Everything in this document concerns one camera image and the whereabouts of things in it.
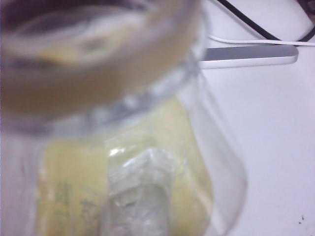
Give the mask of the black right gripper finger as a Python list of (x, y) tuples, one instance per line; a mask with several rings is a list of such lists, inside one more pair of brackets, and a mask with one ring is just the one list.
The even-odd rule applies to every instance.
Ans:
[(122, 159), (111, 159), (107, 235), (169, 235), (175, 170), (174, 157), (157, 147)]

